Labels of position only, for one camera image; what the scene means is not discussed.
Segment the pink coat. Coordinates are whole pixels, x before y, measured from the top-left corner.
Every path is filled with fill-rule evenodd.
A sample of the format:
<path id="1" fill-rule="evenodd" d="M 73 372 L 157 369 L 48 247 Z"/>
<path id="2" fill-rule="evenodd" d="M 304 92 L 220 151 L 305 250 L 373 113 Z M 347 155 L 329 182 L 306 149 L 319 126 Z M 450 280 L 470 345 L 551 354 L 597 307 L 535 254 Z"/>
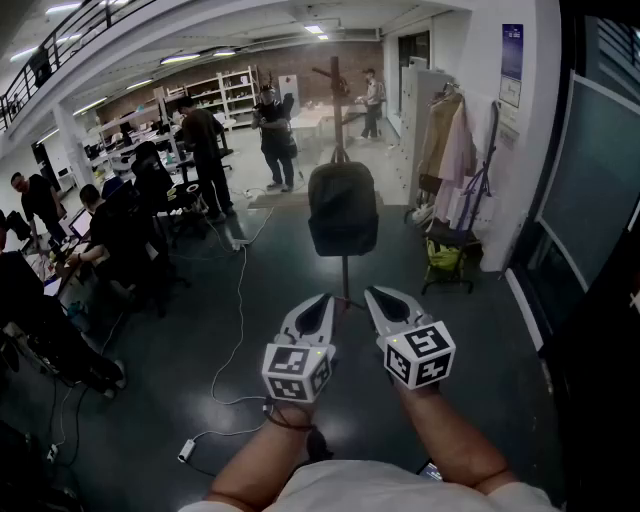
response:
<path id="1" fill-rule="evenodd" d="M 465 101 L 461 100 L 453 114 L 445 149 L 440 163 L 440 188 L 435 200 L 435 217 L 447 221 L 449 205 L 456 188 L 464 177 L 474 172 L 475 146 L 468 127 Z"/>

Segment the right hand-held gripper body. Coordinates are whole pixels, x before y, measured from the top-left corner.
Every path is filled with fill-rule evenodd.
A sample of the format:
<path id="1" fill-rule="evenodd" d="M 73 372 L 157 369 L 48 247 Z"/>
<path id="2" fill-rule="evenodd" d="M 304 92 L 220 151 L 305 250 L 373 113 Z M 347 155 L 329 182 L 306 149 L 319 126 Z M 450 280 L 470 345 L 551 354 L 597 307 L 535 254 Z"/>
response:
<path id="1" fill-rule="evenodd" d="M 424 313 L 389 320 L 374 315 L 376 344 L 384 368 L 407 389 L 418 389 L 447 378 L 456 345 L 442 321 Z"/>

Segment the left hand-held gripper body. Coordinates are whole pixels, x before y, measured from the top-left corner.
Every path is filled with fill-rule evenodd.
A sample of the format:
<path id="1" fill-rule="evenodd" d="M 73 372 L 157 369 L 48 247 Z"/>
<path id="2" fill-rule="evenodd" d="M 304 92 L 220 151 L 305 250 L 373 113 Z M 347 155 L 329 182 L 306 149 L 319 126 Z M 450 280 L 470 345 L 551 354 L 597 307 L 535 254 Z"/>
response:
<path id="1" fill-rule="evenodd" d="M 313 403 L 333 374 L 332 333 L 295 340 L 288 334 L 266 347 L 262 377 L 274 400 Z"/>

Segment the person's left forearm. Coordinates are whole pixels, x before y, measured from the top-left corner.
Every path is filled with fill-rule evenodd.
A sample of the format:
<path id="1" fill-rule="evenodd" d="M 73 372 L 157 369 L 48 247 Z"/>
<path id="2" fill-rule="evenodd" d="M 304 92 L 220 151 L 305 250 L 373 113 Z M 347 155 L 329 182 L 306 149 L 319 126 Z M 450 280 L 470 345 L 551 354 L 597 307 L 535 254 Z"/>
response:
<path id="1" fill-rule="evenodd" d="M 305 449 L 313 423 L 311 404 L 279 402 L 276 421 L 263 426 L 213 480 L 206 499 L 243 512 L 268 508 L 286 484 Z"/>

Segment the frosted glass door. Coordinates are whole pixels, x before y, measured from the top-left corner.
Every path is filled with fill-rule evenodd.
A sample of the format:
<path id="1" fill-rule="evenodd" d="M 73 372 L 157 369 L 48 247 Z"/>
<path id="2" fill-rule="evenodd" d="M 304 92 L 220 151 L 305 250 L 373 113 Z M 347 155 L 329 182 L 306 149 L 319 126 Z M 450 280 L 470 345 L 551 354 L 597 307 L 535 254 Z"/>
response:
<path id="1" fill-rule="evenodd" d="M 640 196 L 640 106 L 573 75 L 569 111 L 527 264 L 552 327 L 578 305 L 609 259 Z"/>

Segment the white table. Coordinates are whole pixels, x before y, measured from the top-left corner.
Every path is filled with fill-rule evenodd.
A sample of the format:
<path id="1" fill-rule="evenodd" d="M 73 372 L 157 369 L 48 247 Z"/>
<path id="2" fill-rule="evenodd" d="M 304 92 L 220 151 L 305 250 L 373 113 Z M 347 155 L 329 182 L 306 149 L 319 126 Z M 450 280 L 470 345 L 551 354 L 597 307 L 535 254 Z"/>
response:
<path id="1" fill-rule="evenodd" d="M 333 118 L 333 111 L 328 107 L 301 109 L 290 122 L 298 149 L 320 154 L 324 147 L 324 126 Z"/>

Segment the black backpack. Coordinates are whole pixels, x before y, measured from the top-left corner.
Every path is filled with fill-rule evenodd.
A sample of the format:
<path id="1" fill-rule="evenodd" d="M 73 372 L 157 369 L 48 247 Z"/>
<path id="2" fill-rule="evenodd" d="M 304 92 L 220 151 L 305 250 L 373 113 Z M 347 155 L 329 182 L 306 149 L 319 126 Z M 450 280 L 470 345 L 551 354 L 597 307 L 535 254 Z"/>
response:
<path id="1" fill-rule="evenodd" d="M 377 243 L 379 215 L 369 169 L 337 147 L 308 184 L 309 230 L 322 257 L 362 256 Z"/>

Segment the wooden coat stand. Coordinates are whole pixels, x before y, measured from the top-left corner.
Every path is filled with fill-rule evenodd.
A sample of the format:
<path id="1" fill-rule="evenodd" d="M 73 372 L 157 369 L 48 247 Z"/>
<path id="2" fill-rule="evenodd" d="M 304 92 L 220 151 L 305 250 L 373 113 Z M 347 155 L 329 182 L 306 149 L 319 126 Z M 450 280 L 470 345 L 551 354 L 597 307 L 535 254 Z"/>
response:
<path id="1" fill-rule="evenodd" d="M 336 163 L 343 164 L 347 159 L 347 155 L 344 149 L 344 136 L 343 136 L 343 124 L 342 124 L 342 99 L 346 97 L 348 93 L 346 92 L 346 88 L 343 85 L 343 79 L 340 75 L 339 57 L 332 56 L 330 58 L 329 72 L 324 71 L 317 67 L 313 67 L 312 70 L 324 77 L 328 77 L 331 80 L 334 134 L 336 139 L 336 145 L 333 152 L 333 159 L 335 160 Z M 354 302 L 350 296 L 349 260 L 347 256 L 341 257 L 341 264 L 342 264 L 342 297 L 336 298 L 336 306 L 337 306 L 339 320 L 341 320 L 343 315 L 353 307 L 355 307 L 356 309 L 363 309 L 363 306 L 357 302 Z"/>

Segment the white hanging garment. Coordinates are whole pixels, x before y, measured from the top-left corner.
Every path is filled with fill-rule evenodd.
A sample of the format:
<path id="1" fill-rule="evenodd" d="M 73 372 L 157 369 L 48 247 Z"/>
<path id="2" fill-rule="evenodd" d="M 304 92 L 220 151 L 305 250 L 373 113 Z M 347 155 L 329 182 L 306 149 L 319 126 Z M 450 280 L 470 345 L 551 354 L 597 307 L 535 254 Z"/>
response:
<path id="1" fill-rule="evenodd" d="M 491 146 L 495 100 L 471 90 L 464 92 L 467 126 L 474 147 L 471 174 L 478 172 L 488 156 Z"/>

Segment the person's right forearm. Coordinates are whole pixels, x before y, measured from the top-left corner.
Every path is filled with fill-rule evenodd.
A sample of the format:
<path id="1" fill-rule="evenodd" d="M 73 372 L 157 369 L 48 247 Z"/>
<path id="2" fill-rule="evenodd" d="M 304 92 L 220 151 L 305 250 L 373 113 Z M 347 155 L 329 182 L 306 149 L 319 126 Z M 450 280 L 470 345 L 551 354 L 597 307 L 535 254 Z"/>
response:
<path id="1" fill-rule="evenodd" d="M 489 495 L 516 481 L 505 457 L 432 386 L 394 383 L 401 402 L 445 481 Z"/>

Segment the white tote bag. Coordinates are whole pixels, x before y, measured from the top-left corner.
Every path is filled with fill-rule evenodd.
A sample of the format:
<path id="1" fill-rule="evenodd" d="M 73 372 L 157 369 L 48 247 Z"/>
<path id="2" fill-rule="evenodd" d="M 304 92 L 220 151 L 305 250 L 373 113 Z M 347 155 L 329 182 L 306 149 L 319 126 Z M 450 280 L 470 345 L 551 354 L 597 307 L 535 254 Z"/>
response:
<path id="1" fill-rule="evenodd" d="M 463 186 L 453 190 L 447 212 L 449 226 L 457 231 L 486 232 L 491 225 L 497 197 L 484 173 L 465 177 Z"/>

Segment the black office chair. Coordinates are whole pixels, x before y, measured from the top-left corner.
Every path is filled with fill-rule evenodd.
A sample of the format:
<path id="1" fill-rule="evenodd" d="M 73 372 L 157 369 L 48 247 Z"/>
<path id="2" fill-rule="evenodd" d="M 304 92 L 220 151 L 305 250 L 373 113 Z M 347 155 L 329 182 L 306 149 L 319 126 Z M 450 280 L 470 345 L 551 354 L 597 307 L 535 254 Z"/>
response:
<path id="1" fill-rule="evenodd" d="M 167 192 L 173 188 L 174 182 L 153 142 L 146 141 L 135 148 L 131 169 L 141 201 L 154 213 L 166 211 L 169 203 Z"/>

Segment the white locker cabinet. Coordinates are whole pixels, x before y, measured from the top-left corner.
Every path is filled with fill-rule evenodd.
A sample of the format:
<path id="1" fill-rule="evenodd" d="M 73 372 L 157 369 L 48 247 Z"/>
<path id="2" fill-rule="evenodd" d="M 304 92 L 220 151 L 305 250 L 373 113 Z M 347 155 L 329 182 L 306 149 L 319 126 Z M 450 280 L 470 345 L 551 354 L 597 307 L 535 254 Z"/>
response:
<path id="1" fill-rule="evenodd" d="M 430 105 L 452 77 L 441 71 L 402 68 L 402 110 L 396 174 L 400 180 L 402 204 L 413 206 L 418 195 L 422 147 L 430 117 Z"/>

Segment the brown coat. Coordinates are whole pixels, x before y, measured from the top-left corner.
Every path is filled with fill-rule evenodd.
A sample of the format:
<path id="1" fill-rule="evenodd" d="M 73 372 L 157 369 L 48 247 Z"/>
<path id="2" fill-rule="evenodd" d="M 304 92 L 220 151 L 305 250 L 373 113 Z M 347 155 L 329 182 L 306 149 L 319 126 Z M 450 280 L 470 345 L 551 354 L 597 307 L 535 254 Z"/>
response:
<path id="1" fill-rule="evenodd" d="M 417 171 L 421 175 L 437 177 L 443 181 L 453 181 L 456 174 L 459 137 L 455 135 L 447 149 L 451 127 L 461 125 L 456 113 L 461 109 L 463 95 L 449 94 L 430 105 L 424 142 Z"/>

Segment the black clip-on microphone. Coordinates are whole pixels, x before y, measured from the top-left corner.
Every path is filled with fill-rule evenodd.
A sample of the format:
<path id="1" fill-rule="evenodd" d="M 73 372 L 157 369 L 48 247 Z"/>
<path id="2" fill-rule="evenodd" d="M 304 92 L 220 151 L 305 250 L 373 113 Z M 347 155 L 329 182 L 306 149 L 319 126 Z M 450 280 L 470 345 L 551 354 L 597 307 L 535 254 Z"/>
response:
<path id="1" fill-rule="evenodd" d="M 306 451 L 309 463 L 327 461 L 334 457 L 334 453 L 329 449 L 324 435 L 317 428 L 311 429 L 307 436 Z"/>

